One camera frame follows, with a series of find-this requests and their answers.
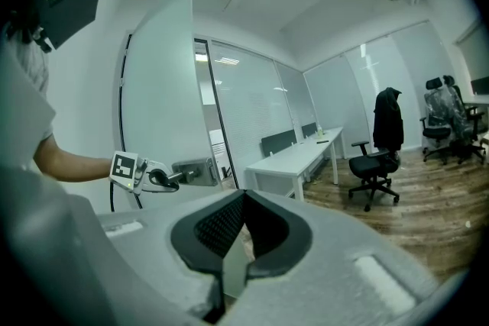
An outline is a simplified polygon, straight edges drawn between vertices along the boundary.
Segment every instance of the office chair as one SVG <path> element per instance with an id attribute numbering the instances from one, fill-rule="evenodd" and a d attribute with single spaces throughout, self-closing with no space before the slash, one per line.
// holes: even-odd
<path id="1" fill-rule="evenodd" d="M 445 165 L 448 162 L 447 155 L 451 147 L 440 148 L 440 145 L 443 140 L 448 140 L 452 129 L 449 124 L 449 112 L 441 96 L 440 88 L 442 86 L 440 78 L 426 82 L 428 92 L 425 94 L 425 102 L 428 111 L 428 127 L 426 127 L 426 117 L 421 118 L 420 121 L 423 123 L 423 136 L 436 141 L 434 150 L 429 150 L 428 147 L 423 148 L 425 156 L 423 162 L 426 162 L 429 156 L 437 153 Z"/>
<path id="2" fill-rule="evenodd" d="M 471 106 L 470 108 L 465 107 L 464 100 L 461 97 L 460 88 L 455 84 L 455 79 L 453 76 L 445 75 L 443 76 L 443 80 L 445 81 L 445 84 L 455 101 L 455 109 L 461 111 L 461 115 L 465 116 L 467 121 L 473 124 L 471 133 L 465 137 L 466 140 L 458 140 L 458 143 L 455 145 L 455 152 L 458 155 L 458 164 L 462 164 L 464 161 L 469 159 L 472 154 L 481 159 L 481 164 L 484 164 L 486 156 L 485 148 L 482 146 L 473 145 L 475 141 L 478 141 L 479 133 L 487 132 L 487 128 L 479 127 L 479 121 L 482 119 L 484 113 L 477 113 L 477 106 Z"/>
<path id="3" fill-rule="evenodd" d="M 396 204 L 399 202 L 399 194 L 387 188 L 384 184 L 390 186 L 392 179 L 387 178 L 387 176 L 389 173 L 397 171 L 400 162 L 395 157 L 395 153 L 391 153 L 389 150 L 367 153 L 365 144 L 368 144 L 368 141 L 360 141 L 351 145 L 352 147 L 359 146 L 363 155 L 361 157 L 352 158 L 349 161 L 351 172 L 358 178 L 361 178 L 361 186 L 349 189 L 348 197 L 351 199 L 353 197 L 353 192 L 371 190 L 368 203 L 364 208 L 364 211 L 369 212 L 372 200 L 374 199 L 374 194 L 377 190 L 393 195 L 394 202 Z"/>

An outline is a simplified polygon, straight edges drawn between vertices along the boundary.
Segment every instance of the door frame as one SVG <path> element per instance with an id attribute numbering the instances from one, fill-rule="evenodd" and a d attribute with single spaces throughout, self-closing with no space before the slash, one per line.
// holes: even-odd
<path id="1" fill-rule="evenodd" d="M 217 96 L 217 88 L 215 87 L 214 72 L 212 71 L 212 57 L 211 57 L 212 51 L 210 50 L 210 47 L 212 47 L 212 41 L 210 39 L 207 39 L 207 38 L 201 38 L 201 37 L 195 37 L 195 36 L 193 38 L 193 41 L 194 41 L 194 43 L 199 43 L 199 44 L 203 44 L 206 46 L 207 66 L 209 68 L 209 73 L 211 76 L 212 92 L 214 93 L 215 106 L 217 108 L 217 113 L 219 116 L 219 123 L 221 124 L 222 137 L 224 138 L 224 145 L 226 147 L 226 153 L 228 154 L 228 159 L 229 159 L 229 164 L 231 166 L 233 180 L 235 181 L 236 189 L 239 189 L 238 179 L 236 178 L 235 166 L 232 162 L 231 150 L 229 148 L 229 142 L 228 142 L 228 138 L 226 136 L 225 125 L 224 125 L 224 121 L 222 119 L 221 106 L 219 104 L 219 97 Z"/>

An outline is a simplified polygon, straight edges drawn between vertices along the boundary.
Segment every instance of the black jacket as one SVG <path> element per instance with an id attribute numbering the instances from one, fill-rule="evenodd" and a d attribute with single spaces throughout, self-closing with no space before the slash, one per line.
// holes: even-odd
<path id="1" fill-rule="evenodd" d="M 391 87 L 379 92 L 375 102 L 374 146 L 398 151 L 404 142 L 403 118 L 397 97 L 401 94 Z"/>

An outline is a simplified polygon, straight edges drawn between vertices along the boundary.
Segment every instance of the gray t-shirt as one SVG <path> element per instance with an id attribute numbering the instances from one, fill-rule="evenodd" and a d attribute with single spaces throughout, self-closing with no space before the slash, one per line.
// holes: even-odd
<path id="1" fill-rule="evenodd" d="M 34 87 L 46 98 L 47 84 L 49 81 L 49 71 L 47 69 L 48 59 L 45 52 L 35 43 L 24 44 L 22 42 L 22 33 L 16 32 L 14 36 L 8 40 L 8 45 L 11 46 L 15 57 L 17 58 L 21 68 L 32 82 Z M 43 134 L 42 140 L 47 139 L 53 134 L 53 127 L 50 125 Z"/>

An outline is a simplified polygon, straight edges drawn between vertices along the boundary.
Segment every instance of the person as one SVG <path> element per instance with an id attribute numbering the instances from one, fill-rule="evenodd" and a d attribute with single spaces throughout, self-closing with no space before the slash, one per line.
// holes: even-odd
<path id="1" fill-rule="evenodd" d="M 34 87 L 46 98 L 48 87 L 48 56 L 26 29 L 8 34 L 8 45 Z M 34 162 L 47 176 L 63 182 L 85 182 L 109 176 L 111 159 L 82 157 L 60 148 L 50 126 L 44 132 L 34 155 Z"/>

